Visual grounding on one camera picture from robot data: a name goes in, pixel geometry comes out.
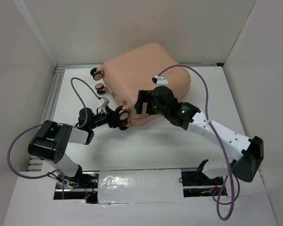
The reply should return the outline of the pink suitcase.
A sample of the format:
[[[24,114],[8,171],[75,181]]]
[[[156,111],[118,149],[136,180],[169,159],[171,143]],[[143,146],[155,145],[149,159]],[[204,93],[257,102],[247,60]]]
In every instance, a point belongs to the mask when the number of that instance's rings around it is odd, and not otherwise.
[[[148,115],[143,109],[137,114],[134,105],[137,102],[139,90],[152,90],[155,84],[152,81],[156,75],[166,70],[162,75],[168,81],[178,101],[184,101],[187,96],[191,77],[189,72],[178,66],[178,62],[157,43],[150,43],[104,62],[99,68],[90,71],[94,80],[103,80],[95,86],[99,94],[109,91],[115,101],[128,111],[130,126],[143,125],[155,118]]]

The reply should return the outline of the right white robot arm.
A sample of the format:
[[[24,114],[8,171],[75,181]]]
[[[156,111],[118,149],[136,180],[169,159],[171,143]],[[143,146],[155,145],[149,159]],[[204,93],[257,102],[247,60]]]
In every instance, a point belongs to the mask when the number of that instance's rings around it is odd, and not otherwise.
[[[230,173],[241,181],[253,181],[264,159],[264,143],[261,138],[238,134],[214,120],[207,119],[198,107],[187,102],[179,102],[166,86],[140,90],[134,106],[137,114],[141,114],[143,104],[147,105],[147,114],[162,115],[172,125],[198,134],[224,148],[227,157],[232,158],[232,161],[226,160],[225,163],[203,160],[196,174],[200,184],[206,185],[212,179],[225,177]]]

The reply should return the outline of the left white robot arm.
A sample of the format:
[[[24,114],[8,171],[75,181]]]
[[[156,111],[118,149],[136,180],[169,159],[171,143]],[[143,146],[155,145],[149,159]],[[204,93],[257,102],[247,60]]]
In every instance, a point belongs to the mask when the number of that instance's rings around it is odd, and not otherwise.
[[[83,184],[83,170],[66,154],[68,143],[89,145],[95,128],[105,124],[111,128],[119,127],[122,124],[121,110],[120,106],[114,111],[107,106],[103,113],[94,114],[90,108],[83,108],[75,126],[46,120],[31,140],[28,153],[47,161],[64,174],[69,185],[78,188]]]

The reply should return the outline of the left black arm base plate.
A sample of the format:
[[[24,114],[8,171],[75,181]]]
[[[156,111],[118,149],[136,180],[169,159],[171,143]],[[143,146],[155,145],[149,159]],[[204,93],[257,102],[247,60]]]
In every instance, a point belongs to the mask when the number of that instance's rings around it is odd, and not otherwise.
[[[87,204],[98,203],[99,171],[84,171],[83,180],[75,183],[57,174],[53,200],[81,200]]]

